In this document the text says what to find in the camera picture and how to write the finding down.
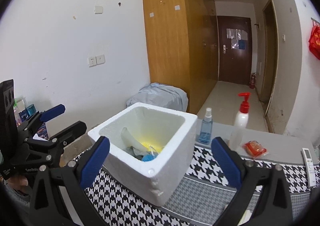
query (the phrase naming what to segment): hanging hook rack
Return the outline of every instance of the hanging hook rack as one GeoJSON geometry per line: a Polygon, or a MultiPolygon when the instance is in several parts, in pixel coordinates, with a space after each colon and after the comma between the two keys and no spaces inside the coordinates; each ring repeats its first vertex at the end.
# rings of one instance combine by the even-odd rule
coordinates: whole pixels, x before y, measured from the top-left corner
{"type": "Polygon", "coordinates": [[[317,20],[311,18],[311,20],[313,21],[313,25],[317,25],[317,26],[320,26],[320,22],[318,22],[317,20]]]}

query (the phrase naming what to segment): doorway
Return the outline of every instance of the doorway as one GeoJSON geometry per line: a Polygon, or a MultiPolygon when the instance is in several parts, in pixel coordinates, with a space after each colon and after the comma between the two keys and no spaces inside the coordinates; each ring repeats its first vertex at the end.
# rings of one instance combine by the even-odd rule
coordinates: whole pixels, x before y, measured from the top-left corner
{"type": "Polygon", "coordinates": [[[219,30],[219,81],[248,85],[252,65],[250,18],[217,16],[219,30]]]}
{"type": "Polygon", "coordinates": [[[273,95],[278,66],[278,28],[273,0],[269,0],[264,7],[263,18],[266,34],[266,60],[260,101],[266,116],[273,95]]]}

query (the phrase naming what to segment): white foam box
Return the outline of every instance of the white foam box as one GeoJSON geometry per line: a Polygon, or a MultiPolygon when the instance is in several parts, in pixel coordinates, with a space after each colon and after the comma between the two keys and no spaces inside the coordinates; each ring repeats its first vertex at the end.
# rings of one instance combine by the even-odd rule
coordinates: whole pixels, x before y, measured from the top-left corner
{"type": "Polygon", "coordinates": [[[129,190],[156,206],[170,198],[190,166],[196,138],[197,116],[190,113],[135,103],[89,131],[93,142],[110,140],[104,161],[108,172],[129,190]],[[164,147],[151,161],[143,162],[124,148],[121,130],[127,127],[139,142],[164,147]]]}

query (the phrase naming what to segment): wooden cabinet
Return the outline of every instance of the wooden cabinet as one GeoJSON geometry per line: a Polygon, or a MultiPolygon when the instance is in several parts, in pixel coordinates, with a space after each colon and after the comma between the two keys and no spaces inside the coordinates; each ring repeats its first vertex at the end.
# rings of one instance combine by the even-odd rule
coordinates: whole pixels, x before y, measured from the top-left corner
{"type": "Polygon", "coordinates": [[[143,9],[151,82],[183,89],[198,113],[218,79],[214,0],[143,0],[143,9]]]}

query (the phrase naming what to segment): hand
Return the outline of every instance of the hand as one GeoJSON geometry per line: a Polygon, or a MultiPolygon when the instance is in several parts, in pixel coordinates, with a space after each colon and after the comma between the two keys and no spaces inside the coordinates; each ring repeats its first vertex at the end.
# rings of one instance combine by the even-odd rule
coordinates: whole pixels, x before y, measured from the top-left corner
{"type": "Polygon", "coordinates": [[[24,188],[28,186],[28,180],[23,175],[16,174],[7,180],[8,185],[15,190],[24,192],[24,188]]]}

